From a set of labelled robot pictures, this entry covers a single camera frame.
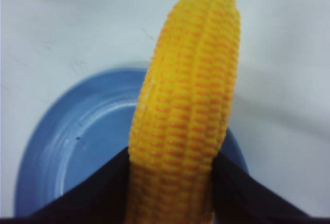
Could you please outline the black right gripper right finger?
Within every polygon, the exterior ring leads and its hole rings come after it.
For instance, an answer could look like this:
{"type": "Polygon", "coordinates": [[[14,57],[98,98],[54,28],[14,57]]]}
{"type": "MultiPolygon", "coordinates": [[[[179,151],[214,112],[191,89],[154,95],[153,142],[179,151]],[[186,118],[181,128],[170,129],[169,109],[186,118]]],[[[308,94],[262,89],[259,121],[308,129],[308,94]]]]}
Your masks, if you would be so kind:
{"type": "Polygon", "coordinates": [[[267,189],[222,153],[213,160],[212,180],[218,223],[329,223],[267,189]]]}

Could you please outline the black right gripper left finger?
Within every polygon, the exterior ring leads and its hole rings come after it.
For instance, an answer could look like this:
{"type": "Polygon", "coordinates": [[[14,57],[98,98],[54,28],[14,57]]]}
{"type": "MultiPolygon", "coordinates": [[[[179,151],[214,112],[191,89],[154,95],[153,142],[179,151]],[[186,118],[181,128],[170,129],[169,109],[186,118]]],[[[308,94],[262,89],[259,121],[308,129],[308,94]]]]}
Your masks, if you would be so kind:
{"type": "Polygon", "coordinates": [[[124,223],[129,172],[125,148],[85,181],[41,209],[1,223],[124,223]]]}

